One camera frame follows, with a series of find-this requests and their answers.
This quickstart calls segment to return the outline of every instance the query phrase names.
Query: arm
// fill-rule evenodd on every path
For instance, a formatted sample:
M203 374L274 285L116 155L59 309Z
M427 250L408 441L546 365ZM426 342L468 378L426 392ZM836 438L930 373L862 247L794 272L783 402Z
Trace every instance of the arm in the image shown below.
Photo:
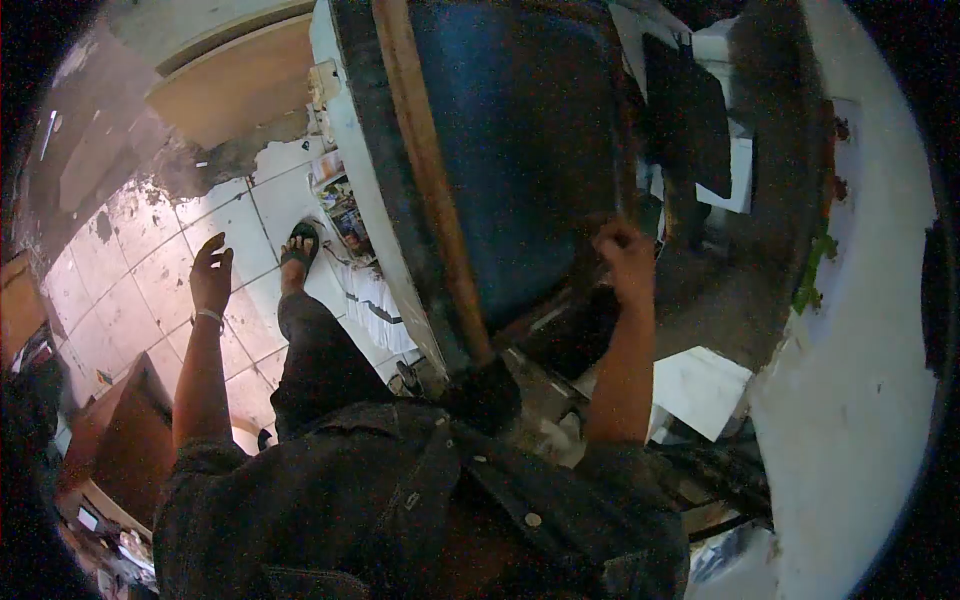
M210 310L221 317L230 297L230 268L233 249L214 254L224 246L219 233L204 244L190 273L190 292L197 311ZM224 382L224 362L220 355L220 324L216 319L197 314L190 342L183 357L183 370L174 394L174 446L187 442L232 440Z
M654 393L653 240L614 221L600 230L594 247L611 265L621 311L598 365L585 436L590 442L644 444Z

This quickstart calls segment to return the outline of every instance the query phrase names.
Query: silver bracelet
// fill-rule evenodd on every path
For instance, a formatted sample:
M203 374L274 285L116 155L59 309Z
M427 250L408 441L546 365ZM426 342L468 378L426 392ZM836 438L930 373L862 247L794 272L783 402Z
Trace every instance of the silver bracelet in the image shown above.
M218 315L217 313L213 312L212 310L209 310L209 309L206 309L206 308L201 308L200 310L197 311L197 316L199 317L200 315L205 315L205 316L209 317L210 319L213 319L214 321L216 321L217 323L219 323L219 324L220 324L220 335L223 335L223 334L224 334L224 318L223 318L223 317L221 317L221 316Z

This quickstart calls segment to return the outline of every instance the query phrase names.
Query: wooden cabinet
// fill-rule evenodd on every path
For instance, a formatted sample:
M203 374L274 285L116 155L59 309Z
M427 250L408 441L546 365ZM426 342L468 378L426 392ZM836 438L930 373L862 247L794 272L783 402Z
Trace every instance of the wooden cabinet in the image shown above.
M150 357L142 352L130 374L74 417L58 498L90 482L115 504L101 506L105 499L88 497L102 514L119 507L151 530L160 490L177 460L170 405Z

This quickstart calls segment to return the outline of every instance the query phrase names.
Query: white wall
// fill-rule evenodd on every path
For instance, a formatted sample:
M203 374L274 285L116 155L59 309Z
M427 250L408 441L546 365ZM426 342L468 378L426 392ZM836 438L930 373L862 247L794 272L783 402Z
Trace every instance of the white wall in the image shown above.
M935 210L917 125L880 53L839 0L803 6L827 96L862 108L863 188L831 333L817 346L789 334L748 394L778 597L839 598L886 541L924 458L935 381L920 285Z
M296 4L291 0L113 0L107 7L110 31L156 67L191 39L234 19L274 7Z
M344 68L343 56L337 45L327 0L320 0L314 8L313 22L310 24L310 44L313 46L314 62L321 63L331 59L336 61L341 91L327 100L326 112L380 269L390 286L407 333L437 371L446 375L444 358L420 303L420 295L414 287L413 278L403 260L393 221L383 203L363 126L353 107L349 73Z

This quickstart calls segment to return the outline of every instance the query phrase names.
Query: leg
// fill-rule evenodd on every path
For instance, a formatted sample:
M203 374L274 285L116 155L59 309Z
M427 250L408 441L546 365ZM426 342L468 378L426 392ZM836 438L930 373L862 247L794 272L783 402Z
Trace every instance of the leg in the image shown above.
M313 242L296 238L289 245L309 255ZM282 441L302 433L305 426L323 415L354 402L394 400L333 314L303 291L306 272L306 265L297 259L280 268L277 319L290 347L271 403Z

